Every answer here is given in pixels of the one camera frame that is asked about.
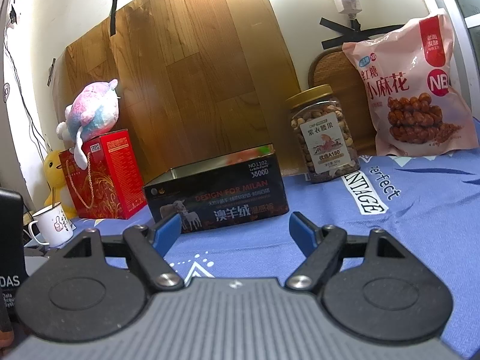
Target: gray gripper base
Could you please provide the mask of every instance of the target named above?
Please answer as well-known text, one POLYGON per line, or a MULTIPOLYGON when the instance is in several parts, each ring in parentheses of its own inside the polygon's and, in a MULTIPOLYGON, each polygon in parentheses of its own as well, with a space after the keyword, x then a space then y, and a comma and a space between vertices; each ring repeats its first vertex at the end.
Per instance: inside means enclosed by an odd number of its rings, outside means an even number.
POLYGON ((195 278, 155 295, 108 338, 59 344, 29 337, 8 360, 458 360, 438 339, 411 346, 363 342, 333 325, 314 296, 276 279, 195 278))

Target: electrical cable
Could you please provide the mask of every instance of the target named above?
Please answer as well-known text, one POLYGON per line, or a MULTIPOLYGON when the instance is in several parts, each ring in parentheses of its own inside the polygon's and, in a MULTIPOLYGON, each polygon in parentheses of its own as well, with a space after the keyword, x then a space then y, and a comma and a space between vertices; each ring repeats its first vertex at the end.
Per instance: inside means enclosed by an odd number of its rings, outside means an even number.
POLYGON ((23 93, 22 93, 22 85, 20 83, 20 78, 18 76, 18 71, 17 71, 17 67, 15 66, 15 61, 14 61, 14 58, 12 57, 11 53, 10 53, 10 50, 8 49, 8 39, 7 39, 7 31, 5 29, 5 33, 4 33, 4 41, 3 41, 3 45, 5 47, 5 51, 6 51, 6 54, 7 56, 9 57, 10 59, 10 62, 12 64, 12 67, 13 67, 13 74, 15 76, 15 81, 17 83, 17 86, 18 86, 18 90, 20 92, 20 97, 22 99, 22 104, 23 104, 23 109, 25 110, 25 114, 27 116, 27 119, 28 119, 28 127, 29 127, 29 130, 28 130, 28 135, 29 135, 29 138, 30 140, 32 141, 32 143, 35 145, 35 148, 37 149, 37 152, 40 156, 40 158, 42 159, 42 163, 44 161, 44 156, 42 154, 42 149, 45 151, 46 154, 48 154, 48 151, 45 147, 44 144, 46 144, 45 142, 45 139, 43 138, 42 134, 40 134, 40 132, 38 131, 38 129, 36 128, 35 126, 35 123, 33 122, 33 118, 32 118, 32 115, 30 114, 30 112, 28 111, 28 108, 25 104, 25 99, 23 98, 23 93))

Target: blue fabric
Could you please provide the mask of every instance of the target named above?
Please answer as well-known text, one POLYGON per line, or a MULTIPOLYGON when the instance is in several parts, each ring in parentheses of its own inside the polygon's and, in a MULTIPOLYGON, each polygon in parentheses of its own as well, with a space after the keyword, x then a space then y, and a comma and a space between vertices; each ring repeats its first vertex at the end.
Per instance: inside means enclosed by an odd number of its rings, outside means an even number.
MULTIPOLYGON (((388 206, 385 214, 361 215, 341 179, 311 185, 303 176, 288 177, 284 183, 289 214, 181 235, 165 259, 184 278, 273 276, 283 283, 304 259, 289 235, 293 211, 301 211, 319 226, 335 224, 349 234, 368 235, 372 228, 382 227, 450 288, 454 311, 442 339, 462 356, 471 356, 480 347, 480 150, 412 159, 364 156, 360 161, 388 206), (384 192, 379 185, 384 180, 399 191, 397 195, 391 188, 384 192)), ((104 235, 120 234, 128 226, 149 221, 145 207, 128 221, 104 220, 96 227, 104 235)), ((75 225, 78 233, 94 221, 80 219, 75 225)), ((124 266, 119 259, 109 262, 124 266)), ((348 261, 344 268, 360 262, 348 261)))

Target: jar label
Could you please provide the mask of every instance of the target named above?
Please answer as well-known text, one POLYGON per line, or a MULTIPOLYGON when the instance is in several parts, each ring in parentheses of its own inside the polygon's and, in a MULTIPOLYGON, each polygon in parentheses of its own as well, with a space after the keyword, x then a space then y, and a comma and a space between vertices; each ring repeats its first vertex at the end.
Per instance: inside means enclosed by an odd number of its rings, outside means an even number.
POLYGON ((350 157, 335 112, 300 125, 315 173, 323 173, 348 164, 350 157))

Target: metal screw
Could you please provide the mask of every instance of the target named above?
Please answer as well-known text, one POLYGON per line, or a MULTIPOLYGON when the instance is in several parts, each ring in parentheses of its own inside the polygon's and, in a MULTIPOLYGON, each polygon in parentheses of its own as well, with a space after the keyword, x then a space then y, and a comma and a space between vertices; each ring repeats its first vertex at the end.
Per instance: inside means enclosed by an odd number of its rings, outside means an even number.
POLYGON ((297 290, 303 290, 303 288, 307 288, 311 286, 312 281, 311 278, 305 276, 303 274, 298 274, 296 276, 292 276, 286 283, 290 288, 296 288, 297 290))
POLYGON ((236 290, 237 288, 240 288, 241 286, 243 286, 243 283, 239 280, 234 280, 229 282, 229 287, 233 288, 234 290, 236 290))
POLYGON ((180 282, 180 278, 176 274, 161 274, 155 278, 155 282, 160 286, 172 287, 180 282))

